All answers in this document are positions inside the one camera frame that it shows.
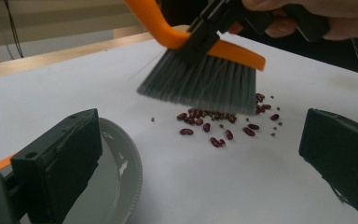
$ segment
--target white tabletop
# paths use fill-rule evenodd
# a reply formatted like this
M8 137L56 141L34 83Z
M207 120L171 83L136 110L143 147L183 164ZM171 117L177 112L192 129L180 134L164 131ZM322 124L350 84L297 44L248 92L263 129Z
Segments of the white tabletop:
M176 116L187 107L135 92L165 50L152 40L0 77L0 160L68 115L98 108L141 155L144 184L131 223L358 223L358 212L298 155L309 108L358 122L358 74L238 36L224 38L267 58L257 91L274 110L249 117L262 127L256 137L241 130L245 116L222 122L235 135L225 148L209 142L224 138L220 122L210 133L193 127L194 135L180 135L188 126ZM276 106L282 127L269 119Z

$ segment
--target human hand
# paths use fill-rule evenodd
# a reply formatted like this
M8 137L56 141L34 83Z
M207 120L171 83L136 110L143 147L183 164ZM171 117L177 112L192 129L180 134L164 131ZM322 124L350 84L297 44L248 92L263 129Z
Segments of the human hand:
M275 21L266 30L271 37L292 34L296 30L296 21L284 14L281 7L287 4L301 4L309 12L325 16L329 20L330 31L326 39L341 40L358 37L358 0L242 0L244 6L255 11L273 11ZM240 30L233 25L230 32Z

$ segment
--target orange object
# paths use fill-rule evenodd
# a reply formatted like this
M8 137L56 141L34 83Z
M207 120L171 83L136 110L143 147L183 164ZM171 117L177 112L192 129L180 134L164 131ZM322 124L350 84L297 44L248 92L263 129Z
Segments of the orange object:
M0 161L0 170L3 169L4 167L10 165L10 159L11 159L12 156L13 155L8 156L8 157L6 157L6 158L4 158L4 159L2 159Z
M125 0L125 2L162 46L168 49L179 49L189 38L189 32L176 31L165 21L156 0ZM217 41L209 50L208 55L241 63L261 71L266 64L263 56L224 40Z

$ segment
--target gray plate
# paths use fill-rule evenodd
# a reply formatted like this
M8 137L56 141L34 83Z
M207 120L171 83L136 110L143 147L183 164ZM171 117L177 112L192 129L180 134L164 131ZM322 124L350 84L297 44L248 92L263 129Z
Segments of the gray plate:
M142 187L142 164L131 138L118 125L100 119L103 155L65 224L122 224L130 218ZM28 218L21 223L29 223Z

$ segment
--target gray bristles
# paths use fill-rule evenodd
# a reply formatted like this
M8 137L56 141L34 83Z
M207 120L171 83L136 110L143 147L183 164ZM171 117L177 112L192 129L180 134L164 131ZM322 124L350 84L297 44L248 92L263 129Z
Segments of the gray bristles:
M189 65L168 49L137 91L210 111L255 113L255 69L212 56Z

